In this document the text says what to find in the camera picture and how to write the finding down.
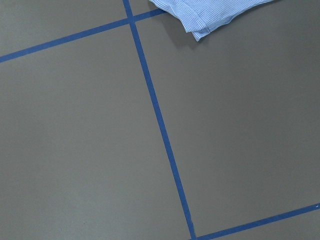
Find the light blue striped shirt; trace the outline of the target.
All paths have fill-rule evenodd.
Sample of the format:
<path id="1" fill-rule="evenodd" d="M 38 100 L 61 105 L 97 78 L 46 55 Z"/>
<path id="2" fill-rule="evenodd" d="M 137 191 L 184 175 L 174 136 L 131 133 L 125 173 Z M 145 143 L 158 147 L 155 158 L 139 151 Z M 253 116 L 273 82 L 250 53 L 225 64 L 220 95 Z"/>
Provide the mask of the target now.
<path id="1" fill-rule="evenodd" d="M 269 0 L 152 0 L 159 9 L 182 23 L 198 42 L 219 27 L 229 24 L 242 13 Z"/>

